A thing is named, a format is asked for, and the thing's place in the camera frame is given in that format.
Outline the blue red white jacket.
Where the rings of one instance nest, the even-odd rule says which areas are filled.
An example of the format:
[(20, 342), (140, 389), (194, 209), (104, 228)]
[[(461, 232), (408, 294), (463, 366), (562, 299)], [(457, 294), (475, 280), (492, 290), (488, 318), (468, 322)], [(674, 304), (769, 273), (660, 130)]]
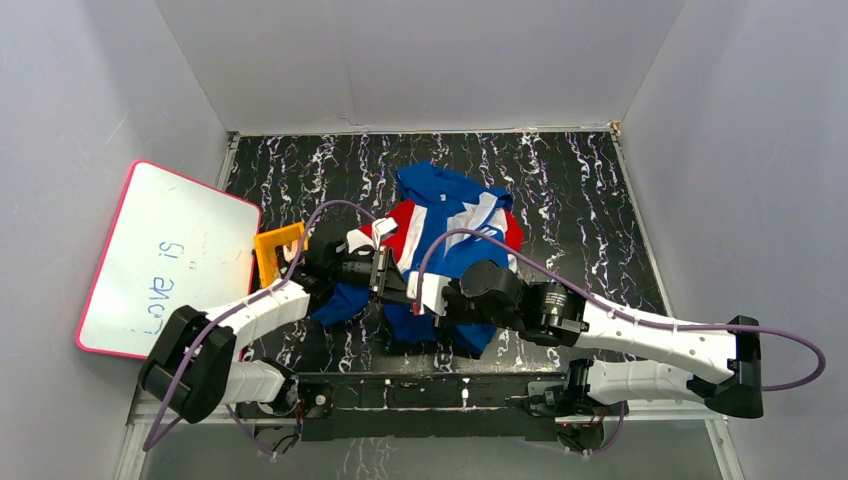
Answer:
[[(508, 191), (484, 187), (467, 176), (429, 162), (399, 169), (396, 180), (403, 201), (385, 218), (394, 219), (397, 229), (381, 244), (392, 250), (405, 279), (410, 272), (418, 270), (426, 250), (448, 230), (479, 231), (520, 250), (524, 233), (511, 213), (513, 197)], [(345, 239), (351, 253), (361, 247), (373, 247), (371, 223), (348, 231)], [(458, 279), (467, 268), (483, 260), (517, 270), (514, 255), (479, 238), (456, 234), (436, 248), (426, 271)], [(367, 287), (337, 283), (333, 297), (312, 319), (324, 327), (346, 322), (361, 312), (368, 300)], [(415, 344), (440, 337), (432, 317), (416, 316), (409, 306), (384, 304), (383, 312), (397, 341)], [(442, 330), (473, 355), (482, 354), (496, 332), (494, 326), (483, 324), (448, 326)]]

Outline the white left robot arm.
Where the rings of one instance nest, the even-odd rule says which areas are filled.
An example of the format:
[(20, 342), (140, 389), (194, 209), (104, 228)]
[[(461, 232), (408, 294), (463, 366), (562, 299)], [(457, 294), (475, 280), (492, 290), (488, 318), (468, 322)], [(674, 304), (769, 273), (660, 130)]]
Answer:
[(315, 313), (339, 284), (363, 288), (367, 298), (384, 303), (408, 302), (407, 283), (384, 244), (397, 229), (384, 218), (372, 223), (369, 234), (354, 230), (335, 241), (313, 236), (269, 286), (205, 311), (177, 308), (141, 367), (139, 387), (189, 423), (222, 405), (259, 403), (275, 416), (301, 408), (293, 371), (270, 359), (244, 361), (241, 351)]

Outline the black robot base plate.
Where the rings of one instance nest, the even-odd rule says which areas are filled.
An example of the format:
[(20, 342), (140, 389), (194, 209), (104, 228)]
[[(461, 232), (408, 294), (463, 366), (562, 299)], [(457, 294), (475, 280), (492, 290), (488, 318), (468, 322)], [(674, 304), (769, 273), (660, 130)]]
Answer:
[(256, 403), (235, 411), (263, 433), (300, 426), (304, 442), (517, 437), (592, 454), (616, 439), (630, 408), (591, 404), (563, 373), (304, 373), (282, 412)]

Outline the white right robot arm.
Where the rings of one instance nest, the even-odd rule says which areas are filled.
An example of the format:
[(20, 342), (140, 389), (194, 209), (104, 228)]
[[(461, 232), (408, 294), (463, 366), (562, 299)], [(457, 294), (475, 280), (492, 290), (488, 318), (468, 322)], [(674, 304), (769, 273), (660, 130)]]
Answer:
[(445, 321), (491, 324), (547, 347), (615, 351), (630, 362), (576, 360), (563, 387), (577, 414), (631, 400), (694, 402), (719, 414), (763, 416), (759, 322), (700, 324), (583, 296), (559, 282), (527, 283), (480, 261), (458, 279), (427, 274), (424, 306)]

